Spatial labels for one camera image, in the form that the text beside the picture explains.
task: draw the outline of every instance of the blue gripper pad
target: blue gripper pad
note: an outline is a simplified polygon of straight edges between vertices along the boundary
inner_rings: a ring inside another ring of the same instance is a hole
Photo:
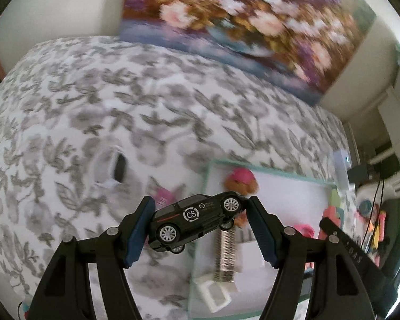
[[[127,255],[124,261],[126,268],[131,267],[139,259],[147,238],[148,226],[155,211],[154,199],[145,196],[135,213],[132,214],[135,223],[133,223],[133,230],[127,239]]]
[[[276,268],[279,263],[276,249],[277,242],[275,241],[273,234],[271,233],[271,229],[267,225],[267,222],[270,223],[270,221],[267,220],[268,216],[275,216],[267,213],[267,211],[256,196],[252,196],[249,199],[249,202],[250,204],[246,206],[246,214],[253,234],[255,235],[256,241],[258,242],[259,248],[261,249],[264,260],[269,262],[274,268]],[[283,227],[278,219],[276,221],[276,226],[280,224],[281,227]]]

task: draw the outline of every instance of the bed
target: bed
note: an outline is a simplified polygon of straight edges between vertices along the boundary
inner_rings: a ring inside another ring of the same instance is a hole
[[[21,298],[34,295],[65,234],[95,237],[163,188],[199,192],[214,158],[332,181],[341,148],[335,116],[216,61],[114,37],[40,43],[0,84],[0,273]],[[353,236],[353,198],[342,207]],[[127,271],[144,319],[187,317],[193,252],[145,247]]]

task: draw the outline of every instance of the cs logo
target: cs logo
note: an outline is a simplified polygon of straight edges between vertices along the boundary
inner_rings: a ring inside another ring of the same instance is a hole
[[[186,210],[184,210],[183,215],[184,219],[187,220],[188,222],[195,221],[200,217],[199,211],[194,207],[189,207]]]

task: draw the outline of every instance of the metal spring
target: metal spring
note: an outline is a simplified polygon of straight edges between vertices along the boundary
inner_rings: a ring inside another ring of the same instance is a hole
[[[218,231],[214,280],[230,282],[234,280],[235,227],[229,231]]]

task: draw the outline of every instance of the pink hat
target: pink hat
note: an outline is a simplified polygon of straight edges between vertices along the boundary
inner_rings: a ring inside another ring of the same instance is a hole
[[[249,169],[245,169],[244,167],[238,167],[234,169],[233,173],[231,173],[229,177],[236,182],[240,182],[243,184],[249,184],[252,180],[255,179],[252,171]]]

